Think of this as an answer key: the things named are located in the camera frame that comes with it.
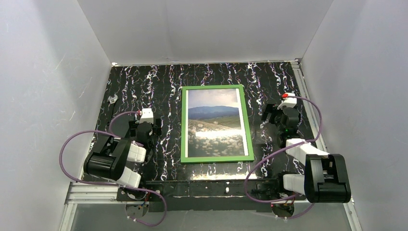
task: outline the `black marbled surface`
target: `black marbled surface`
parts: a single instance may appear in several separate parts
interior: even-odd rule
[[[254,162],[181,164],[181,87],[198,85],[243,84],[246,108],[252,134]],[[156,145],[157,153],[150,162],[128,163],[145,180],[234,180],[244,179],[262,158],[277,150],[273,143],[274,126],[261,121],[267,102],[279,101],[285,92],[299,90],[290,63],[239,63],[239,64],[182,64],[113,67],[106,85],[104,100],[98,118],[97,130],[107,130],[112,115],[151,107],[155,117],[162,120],[162,136]],[[118,95],[115,107],[109,105],[109,96]],[[312,138],[312,131],[303,104],[298,103],[302,114],[300,135]],[[129,116],[113,125],[118,135],[128,129]],[[299,162],[286,154],[268,160],[258,169],[254,178],[270,178],[284,170],[303,172]],[[85,176],[86,180],[95,180]]]

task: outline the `white bracket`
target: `white bracket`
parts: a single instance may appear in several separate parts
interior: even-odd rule
[[[110,104],[114,104],[117,101],[117,95],[109,96],[108,101]]]
[[[283,187],[286,190],[305,195],[305,176],[302,174],[283,175]]]
[[[298,138],[289,139],[289,140],[286,140],[286,147],[296,144],[296,143],[301,143],[301,142],[305,142],[305,140],[298,139]],[[304,143],[299,146],[290,148],[286,150],[286,153],[296,158],[303,165],[306,164],[306,154],[316,154],[316,155],[323,155],[323,156],[329,155],[329,153],[313,147],[310,143]]]
[[[130,186],[133,188],[139,187],[141,175],[132,171],[130,168],[125,167],[122,176],[116,181],[119,185]]]
[[[130,145],[127,160],[136,163],[143,163],[146,157],[146,149],[135,144]]]
[[[294,93],[285,93],[288,96],[295,96]],[[297,98],[284,98],[282,103],[279,104],[278,109],[283,109],[284,107],[294,108],[297,104]]]
[[[140,113],[140,123],[148,122],[153,124],[153,111],[151,108],[143,108]]]

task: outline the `white enclosure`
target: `white enclosure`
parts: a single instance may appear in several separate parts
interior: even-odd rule
[[[109,60],[171,64],[303,57],[332,0],[79,0]]]
[[[111,64],[75,0],[0,3],[0,229],[55,231],[69,179],[58,153],[95,128]],[[91,136],[64,162],[77,175]]]
[[[302,61],[363,230],[407,230],[408,2],[335,0]]]
[[[58,230],[70,182],[58,154],[95,128],[111,62],[295,58],[363,229],[407,230],[407,12],[405,0],[1,1],[1,230]],[[66,149],[74,175],[90,139]]]

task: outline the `mountain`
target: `mountain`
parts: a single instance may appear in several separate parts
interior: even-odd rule
[[[189,108],[189,119],[212,119],[223,116],[239,116],[237,107],[214,106]]]

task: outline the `cloud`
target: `cloud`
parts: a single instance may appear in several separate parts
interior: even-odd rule
[[[188,90],[188,108],[202,106],[239,107],[237,89],[202,89]]]

